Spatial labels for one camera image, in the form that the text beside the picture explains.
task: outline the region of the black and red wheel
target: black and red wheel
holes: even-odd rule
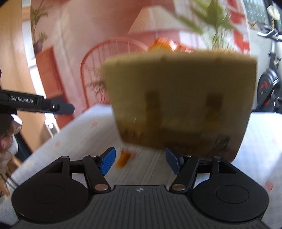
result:
[[[269,74],[267,72],[264,72],[260,79],[259,79],[259,83],[257,86],[257,101],[258,103],[261,101],[261,99],[263,98],[263,96],[265,95],[265,93],[267,92],[268,88],[270,87],[270,85],[273,83],[274,80],[276,80],[276,76]],[[276,108],[276,94],[278,93],[278,90],[275,89],[270,98],[267,99],[263,105],[261,106],[260,110],[263,112],[275,112],[275,108]]]

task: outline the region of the gray ribbed panel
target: gray ribbed panel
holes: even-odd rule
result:
[[[121,186],[95,195],[86,209],[65,222],[51,225],[18,222],[13,229],[267,229],[260,221],[225,224],[193,208],[183,195],[164,186]]]

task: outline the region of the exercise bike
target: exercise bike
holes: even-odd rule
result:
[[[277,71],[281,57],[278,57],[275,53],[275,44],[282,42],[282,39],[279,37],[279,35],[282,35],[282,31],[278,31],[274,26],[274,20],[280,20],[280,15],[274,6],[269,6],[267,12],[272,18],[272,26],[257,23],[257,26],[261,29],[257,35],[272,40],[271,51],[268,53],[270,63],[268,69],[260,76],[257,86],[258,105],[254,111],[276,112],[281,114],[282,78]]]

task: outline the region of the plant pot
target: plant pot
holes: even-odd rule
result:
[[[43,42],[42,41],[36,42],[35,45],[33,46],[33,49],[35,55],[40,53],[43,49]]]

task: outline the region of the wooden panel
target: wooden panel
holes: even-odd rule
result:
[[[0,8],[1,86],[5,90],[35,94],[25,56],[22,31],[22,0],[9,0]],[[21,134],[32,151],[50,138],[44,114],[19,112]]]
[[[36,55],[36,63],[47,98],[63,95],[63,86],[60,80],[53,46]]]
[[[25,6],[21,9],[21,20],[22,21],[30,20],[30,6]]]

